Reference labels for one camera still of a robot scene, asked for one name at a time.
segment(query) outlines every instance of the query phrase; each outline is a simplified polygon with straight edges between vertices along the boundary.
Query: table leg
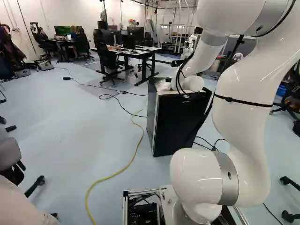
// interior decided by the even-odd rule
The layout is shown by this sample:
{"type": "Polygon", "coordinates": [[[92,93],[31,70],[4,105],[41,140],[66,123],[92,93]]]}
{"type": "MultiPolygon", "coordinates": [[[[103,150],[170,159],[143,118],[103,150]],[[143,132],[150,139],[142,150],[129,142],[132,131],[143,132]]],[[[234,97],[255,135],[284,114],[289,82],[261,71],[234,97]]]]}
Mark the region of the table leg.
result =
{"type": "Polygon", "coordinates": [[[128,57],[124,56],[124,62],[125,62],[125,70],[129,69],[129,62],[128,62],[128,57]]]}
{"type": "Polygon", "coordinates": [[[152,54],[151,77],[156,76],[159,72],[155,73],[155,52],[152,54]]]}
{"type": "Polygon", "coordinates": [[[65,55],[65,62],[69,62],[69,58],[68,58],[68,53],[67,53],[67,51],[66,51],[66,47],[63,46],[62,49],[63,49],[64,55],[65,55]]]}
{"type": "Polygon", "coordinates": [[[135,84],[135,86],[139,86],[140,84],[144,83],[148,79],[146,78],[146,65],[147,65],[147,58],[143,58],[142,60],[142,80],[135,84]]]}

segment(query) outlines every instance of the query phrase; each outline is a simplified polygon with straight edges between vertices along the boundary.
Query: light blue floor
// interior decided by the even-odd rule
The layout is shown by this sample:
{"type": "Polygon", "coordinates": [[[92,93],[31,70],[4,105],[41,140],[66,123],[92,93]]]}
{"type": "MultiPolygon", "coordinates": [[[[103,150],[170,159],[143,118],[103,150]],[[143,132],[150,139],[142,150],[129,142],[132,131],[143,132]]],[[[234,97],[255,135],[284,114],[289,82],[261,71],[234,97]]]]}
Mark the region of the light blue floor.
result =
{"type": "MultiPolygon", "coordinates": [[[[69,69],[81,83],[97,85],[101,80],[101,74],[79,65],[56,66],[69,69]]],[[[160,76],[172,76],[175,70],[160,63],[156,68],[160,76]]],[[[18,127],[11,135],[18,140],[27,166],[20,188],[25,190],[39,175],[46,176],[45,186],[30,200],[41,210],[59,212],[63,225],[91,224],[84,207],[87,189],[130,161],[142,132],[115,99],[99,100],[97,96],[103,94],[102,90],[63,81],[63,76],[69,76],[68,72],[55,69],[33,72],[31,76],[4,83],[8,102],[0,105],[0,115],[18,127]]],[[[212,90],[215,85],[215,81],[206,80],[206,86],[212,90]]],[[[147,83],[124,88],[147,93],[147,83]]],[[[140,114],[146,115],[147,97],[119,95],[118,98],[130,112],[143,108],[140,114]]],[[[135,118],[135,121],[146,128],[146,119],[135,118]]],[[[282,210],[300,213],[300,193],[278,181],[281,176],[289,176],[300,183],[300,138],[292,132],[292,127],[293,120],[285,112],[270,116],[266,126],[265,149],[272,186],[265,203],[279,219],[282,210]]],[[[221,138],[210,116],[198,135],[211,143],[221,138]]],[[[224,152],[229,148],[223,141],[217,147],[224,152]]],[[[145,133],[133,164],[91,192],[89,206],[97,224],[121,224],[123,190],[169,184],[170,159],[170,156],[152,157],[145,133]]],[[[278,224],[262,205],[243,211],[252,225],[278,224]]]]}

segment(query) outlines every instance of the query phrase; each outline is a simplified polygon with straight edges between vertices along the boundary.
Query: rolling chair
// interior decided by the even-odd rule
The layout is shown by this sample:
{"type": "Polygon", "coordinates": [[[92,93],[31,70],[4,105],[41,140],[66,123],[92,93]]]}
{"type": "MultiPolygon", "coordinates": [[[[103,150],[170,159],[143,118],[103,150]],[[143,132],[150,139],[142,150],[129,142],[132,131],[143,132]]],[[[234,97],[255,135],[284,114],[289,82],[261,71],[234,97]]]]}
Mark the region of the rolling chair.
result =
{"type": "MultiPolygon", "coordinates": [[[[152,47],[153,46],[153,38],[151,37],[151,34],[149,32],[145,33],[145,39],[143,41],[143,46],[148,46],[148,47],[152,47]]],[[[142,70],[142,65],[141,64],[137,64],[138,67],[138,72],[141,72],[142,70]]],[[[152,65],[149,63],[146,63],[146,67],[149,68],[149,70],[152,69],[152,65]]]]}
{"type": "Polygon", "coordinates": [[[47,42],[47,40],[44,40],[42,38],[42,35],[39,31],[38,28],[38,23],[37,22],[31,22],[30,23],[30,31],[35,39],[35,41],[38,43],[38,47],[43,49],[45,54],[44,55],[40,55],[40,62],[42,61],[48,61],[51,64],[50,58],[51,58],[51,52],[56,52],[57,51],[57,47],[55,45],[50,44],[49,42],[47,42]]]}
{"type": "MultiPolygon", "coordinates": [[[[21,162],[21,152],[15,138],[8,137],[4,128],[5,119],[0,120],[0,175],[18,186],[24,179],[26,167],[21,162]]],[[[24,193],[28,198],[33,191],[45,183],[45,177],[39,176],[34,184],[24,193]]]]}
{"type": "Polygon", "coordinates": [[[288,82],[283,82],[286,87],[286,93],[282,97],[281,103],[273,103],[279,106],[278,109],[272,110],[270,115],[279,111],[288,111],[291,117],[294,119],[293,131],[300,137],[300,119],[295,113],[300,113],[300,61],[296,63],[296,69],[292,67],[287,73],[286,77],[289,78],[288,82]]]}
{"type": "Polygon", "coordinates": [[[75,47],[78,54],[82,54],[81,56],[78,56],[78,58],[84,58],[84,60],[89,59],[95,61],[94,57],[90,56],[90,45],[85,34],[77,35],[75,47]]]}
{"type": "Polygon", "coordinates": [[[115,87],[116,84],[114,80],[122,80],[124,82],[125,79],[117,77],[117,74],[120,73],[120,71],[118,71],[119,66],[117,65],[118,55],[116,55],[113,52],[110,52],[103,42],[97,45],[97,52],[100,58],[101,71],[96,70],[96,72],[105,75],[103,76],[103,81],[100,82],[100,85],[102,86],[103,83],[107,81],[112,81],[112,86],[115,87]]]}
{"type": "MultiPolygon", "coordinates": [[[[283,185],[292,185],[294,188],[296,188],[298,191],[300,191],[300,186],[299,184],[297,184],[296,182],[294,182],[293,180],[291,180],[288,177],[281,177],[280,178],[280,182],[283,185]]],[[[283,210],[281,213],[281,218],[284,219],[285,221],[289,222],[289,223],[293,223],[294,220],[296,219],[300,219],[300,214],[291,214],[286,210],[283,210]]]]}

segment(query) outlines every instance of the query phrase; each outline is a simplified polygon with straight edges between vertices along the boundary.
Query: robotic arm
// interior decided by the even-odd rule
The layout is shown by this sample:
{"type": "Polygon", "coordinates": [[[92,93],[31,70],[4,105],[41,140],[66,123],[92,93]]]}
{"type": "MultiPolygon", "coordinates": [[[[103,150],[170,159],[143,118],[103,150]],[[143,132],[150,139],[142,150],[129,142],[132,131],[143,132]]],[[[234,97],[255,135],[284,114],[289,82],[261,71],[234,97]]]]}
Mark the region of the robotic arm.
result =
{"type": "Polygon", "coordinates": [[[171,160],[173,188],[185,213],[201,224],[214,220],[220,205],[252,207],[270,192],[264,127],[280,82],[300,59],[300,2],[199,0],[197,18],[203,33],[182,68],[184,89],[203,88],[195,74],[211,66],[230,34],[257,37],[253,52],[221,75],[215,91],[212,119],[230,152],[181,149],[171,160]]]}

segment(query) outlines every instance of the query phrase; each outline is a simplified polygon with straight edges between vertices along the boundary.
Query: yellow cable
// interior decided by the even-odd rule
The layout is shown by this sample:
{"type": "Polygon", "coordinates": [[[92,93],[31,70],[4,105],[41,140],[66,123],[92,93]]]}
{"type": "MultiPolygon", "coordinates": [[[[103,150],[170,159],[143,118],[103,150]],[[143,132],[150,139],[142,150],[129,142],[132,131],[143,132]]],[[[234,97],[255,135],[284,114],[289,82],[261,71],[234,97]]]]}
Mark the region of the yellow cable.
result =
{"type": "Polygon", "coordinates": [[[113,177],[117,176],[118,174],[124,172],[128,167],[130,167],[130,165],[132,164],[133,160],[135,159],[137,150],[138,150],[138,148],[139,148],[139,146],[140,146],[140,144],[141,144],[141,142],[142,142],[142,139],[144,138],[144,133],[145,133],[144,129],[142,128],[141,125],[139,125],[139,124],[137,124],[137,123],[135,123],[135,122],[133,121],[133,117],[134,117],[134,115],[131,117],[131,121],[132,121],[133,124],[137,125],[138,127],[140,127],[140,128],[142,129],[142,136],[141,136],[141,138],[140,138],[140,140],[139,140],[139,142],[138,142],[138,144],[137,144],[137,146],[136,146],[135,153],[134,153],[134,155],[132,156],[131,161],[127,164],[127,166],[125,166],[123,169],[117,171],[117,172],[114,173],[113,175],[110,175],[110,176],[108,176],[108,177],[105,177],[105,178],[103,178],[103,179],[100,179],[100,180],[95,181],[95,182],[89,187],[88,191],[86,192],[86,195],[85,195],[85,209],[86,209],[86,211],[88,212],[88,215],[89,215],[90,219],[92,220],[93,225],[96,225],[96,221],[95,221],[94,217],[92,216],[92,214],[91,214],[91,212],[90,212],[90,209],[89,209],[88,198],[89,198],[89,195],[90,195],[90,191],[91,191],[98,183],[103,182],[103,181],[105,181],[105,180],[108,180],[108,179],[110,179],[110,178],[113,178],[113,177]]]}

